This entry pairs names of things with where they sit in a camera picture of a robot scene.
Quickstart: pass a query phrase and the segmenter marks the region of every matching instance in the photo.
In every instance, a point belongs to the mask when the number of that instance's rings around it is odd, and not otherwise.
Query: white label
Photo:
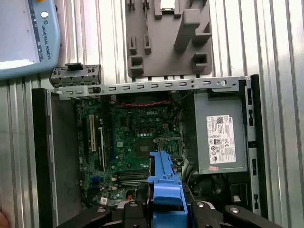
[[[210,164],[236,162],[232,117],[207,116],[207,132]]]
[[[100,198],[100,204],[102,204],[102,205],[106,205],[107,201],[108,201],[107,198],[104,198],[104,197]]]

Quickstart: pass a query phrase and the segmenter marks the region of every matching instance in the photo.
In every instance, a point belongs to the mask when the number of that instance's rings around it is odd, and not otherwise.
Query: barcode
[[[224,123],[224,118],[223,117],[218,117],[217,118],[217,124],[223,124]]]

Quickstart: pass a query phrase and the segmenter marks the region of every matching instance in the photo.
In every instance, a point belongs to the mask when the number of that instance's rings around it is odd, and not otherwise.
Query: mounting hole
[[[226,86],[226,85],[227,85],[227,81],[226,81],[226,80],[221,80],[220,84],[221,84],[222,86]]]

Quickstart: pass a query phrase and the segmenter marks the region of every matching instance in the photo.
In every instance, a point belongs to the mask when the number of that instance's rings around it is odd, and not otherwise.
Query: universal robots logo
[[[46,52],[47,52],[47,59],[50,60],[51,59],[51,52],[49,51],[48,35],[47,35],[47,31],[46,31],[46,25],[48,24],[48,21],[44,20],[43,24],[44,24],[42,26],[43,40],[44,40],[44,45],[45,45],[45,49],[46,49]]]

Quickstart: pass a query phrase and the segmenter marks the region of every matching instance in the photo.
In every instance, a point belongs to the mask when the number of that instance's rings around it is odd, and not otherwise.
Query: chip
[[[120,118],[120,126],[121,127],[126,127],[127,126],[127,118],[125,118],[125,117]]]
[[[154,151],[154,142],[151,139],[140,139],[135,142],[135,150],[138,158],[148,158]]]

